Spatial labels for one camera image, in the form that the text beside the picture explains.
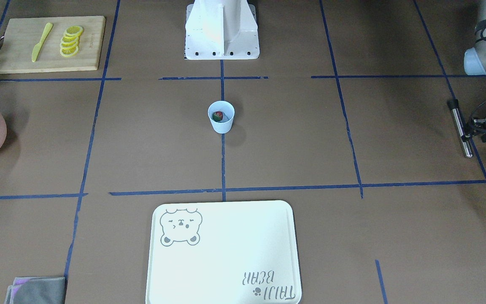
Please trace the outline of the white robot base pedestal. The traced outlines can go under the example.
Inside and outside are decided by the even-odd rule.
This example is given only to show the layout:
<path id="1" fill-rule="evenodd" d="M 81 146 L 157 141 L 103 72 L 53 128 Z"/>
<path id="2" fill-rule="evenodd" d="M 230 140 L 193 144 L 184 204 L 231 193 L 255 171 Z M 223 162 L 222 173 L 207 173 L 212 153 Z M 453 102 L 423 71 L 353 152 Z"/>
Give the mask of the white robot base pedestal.
<path id="1" fill-rule="evenodd" d="M 246 0 L 195 0 L 186 8 L 186 60 L 254 60 L 260 56 L 255 6 Z"/>

